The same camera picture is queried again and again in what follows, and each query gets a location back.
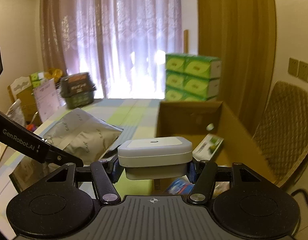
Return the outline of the green white medicine box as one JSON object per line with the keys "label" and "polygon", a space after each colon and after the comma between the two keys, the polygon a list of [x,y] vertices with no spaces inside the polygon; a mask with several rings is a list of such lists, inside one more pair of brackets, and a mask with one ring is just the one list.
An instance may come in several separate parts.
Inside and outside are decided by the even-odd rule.
{"label": "green white medicine box", "polygon": [[197,161],[212,160],[214,156],[218,154],[223,145],[223,138],[214,135],[207,134],[206,137],[198,144],[193,150],[193,157]]}

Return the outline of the white power adapter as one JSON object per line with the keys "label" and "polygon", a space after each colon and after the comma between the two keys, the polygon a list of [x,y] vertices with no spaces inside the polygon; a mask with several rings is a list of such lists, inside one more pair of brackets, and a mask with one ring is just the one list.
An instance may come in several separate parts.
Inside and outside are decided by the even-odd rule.
{"label": "white power adapter", "polygon": [[118,147],[119,165],[129,180],[182,177],[192,159],[192,142],[183,137],[128,140]]}

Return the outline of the silver foil bag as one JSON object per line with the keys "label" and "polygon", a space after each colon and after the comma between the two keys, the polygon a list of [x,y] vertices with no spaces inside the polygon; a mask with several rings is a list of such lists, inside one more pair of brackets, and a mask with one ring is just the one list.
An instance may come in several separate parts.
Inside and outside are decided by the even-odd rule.
{"label": "silver foil bag", "polygon": [[[122,129],[76,108],[64,115],[43,136],[51,145],[80,158],[85,165],[99,160],[122,133]],[[10,179],[18,193],[58,168],[23,157]]]}

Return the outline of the clear plastic bag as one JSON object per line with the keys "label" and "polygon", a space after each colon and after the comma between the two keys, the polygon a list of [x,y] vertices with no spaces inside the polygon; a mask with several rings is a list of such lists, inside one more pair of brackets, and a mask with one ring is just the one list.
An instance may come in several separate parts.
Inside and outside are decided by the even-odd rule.
{"label": "clear plastic bag", "polygon": [[25,117],[21,108],[21,100],[17,99],[8,109],[6,115],[14,122],[20,124],[22,127],[26,126]]}

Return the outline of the white carved chair back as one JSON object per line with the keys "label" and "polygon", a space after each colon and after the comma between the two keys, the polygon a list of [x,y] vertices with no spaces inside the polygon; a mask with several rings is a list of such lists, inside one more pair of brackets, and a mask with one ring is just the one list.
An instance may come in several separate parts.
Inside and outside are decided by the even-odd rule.
{"label": "white carved chair back", "polygon": [[35,103],[30,76],[22,76],[15,79],[13,83],[7,87],[7,90],[12,103],[18,99],[18,94],[20,93],[22,93],[20,100],[23,105],[31,105]]}

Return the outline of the yellow plastic bag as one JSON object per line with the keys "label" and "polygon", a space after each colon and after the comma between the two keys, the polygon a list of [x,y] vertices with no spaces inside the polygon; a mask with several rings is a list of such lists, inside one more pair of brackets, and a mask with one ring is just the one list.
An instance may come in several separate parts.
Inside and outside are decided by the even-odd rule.
{"label": "yellow plastic bag", "polygon": [[44,72],[44,77],[46,79],[53,79],[54,83],[58,83],[63,76],[63,71],[59,68],[51,68],[47,72]]}

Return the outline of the dark green food container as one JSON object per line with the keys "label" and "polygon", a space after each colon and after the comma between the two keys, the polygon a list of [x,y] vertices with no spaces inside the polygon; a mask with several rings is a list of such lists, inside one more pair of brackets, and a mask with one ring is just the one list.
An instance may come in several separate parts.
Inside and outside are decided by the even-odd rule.
{"label": "dark green food container", "polygon": [[62,77],[60,95],[68,109],[75,109],[94,102],[96,86],[88,72]]}

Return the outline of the checkered tablecloth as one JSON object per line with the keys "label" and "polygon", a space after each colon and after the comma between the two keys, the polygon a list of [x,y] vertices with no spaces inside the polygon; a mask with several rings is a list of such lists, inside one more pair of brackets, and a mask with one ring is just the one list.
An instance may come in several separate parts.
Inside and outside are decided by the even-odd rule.
{"label": "checkered tablecloth", "polygon": [[[103,99],[70,111],[62,107],[35,130],[52,145],[83,160],[85,165],[105,157],[123,142],[155,138],[158,99]],[[6,207],[17,194],[10,175],[19,187],[34,182],[57,168],[54,164],[41,164],[13,151],[4,154],[0,168],[0,231],[8,239],[15,233],[10,227]]]}

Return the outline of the quilted brown chair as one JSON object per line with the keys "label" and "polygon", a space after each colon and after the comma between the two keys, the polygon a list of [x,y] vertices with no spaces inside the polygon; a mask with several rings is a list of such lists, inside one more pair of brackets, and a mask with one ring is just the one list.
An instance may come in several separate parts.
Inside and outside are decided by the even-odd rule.
{"label": "quilted brown chair", "polygon": [[253,139],[275,177],[286,190],[308,166],[308,92],[278,81]]}

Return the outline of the green tissue box stack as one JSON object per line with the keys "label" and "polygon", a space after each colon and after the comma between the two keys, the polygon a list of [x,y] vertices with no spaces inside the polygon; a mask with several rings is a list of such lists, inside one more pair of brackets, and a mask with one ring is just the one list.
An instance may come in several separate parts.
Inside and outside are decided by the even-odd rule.
{"label": "green tissue box stack", "polygon": [[219,94],[222,61],[218,57],[166,54],[165,100],[208,101]]}

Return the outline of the sheer pink curtain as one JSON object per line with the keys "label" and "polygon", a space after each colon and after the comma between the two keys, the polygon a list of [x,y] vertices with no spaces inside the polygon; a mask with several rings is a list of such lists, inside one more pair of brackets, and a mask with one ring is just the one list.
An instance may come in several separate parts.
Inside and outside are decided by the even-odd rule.
{"label": "sheer pink curtain", "polygon": [[88,72],[104,98],[162,99],[182,48],[181,0],[41,0],[43,66]]}

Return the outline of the wooden door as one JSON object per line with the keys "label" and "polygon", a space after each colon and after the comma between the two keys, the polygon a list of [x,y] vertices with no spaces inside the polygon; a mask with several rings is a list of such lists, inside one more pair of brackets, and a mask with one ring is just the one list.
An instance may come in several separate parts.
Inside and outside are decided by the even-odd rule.
{"label": "wooden door", "polygon": [[275,0],[197,0],[198,53],[222,60],[219,100],[254,134],[271,87]]}

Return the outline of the wall socket pair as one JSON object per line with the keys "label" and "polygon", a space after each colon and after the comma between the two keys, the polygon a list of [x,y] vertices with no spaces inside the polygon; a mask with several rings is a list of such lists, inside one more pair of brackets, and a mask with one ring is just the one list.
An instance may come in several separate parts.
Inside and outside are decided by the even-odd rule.
{"label": "wall socket pair", "polygon": [[288,74],[308,83],[308,63],[290,57]]}

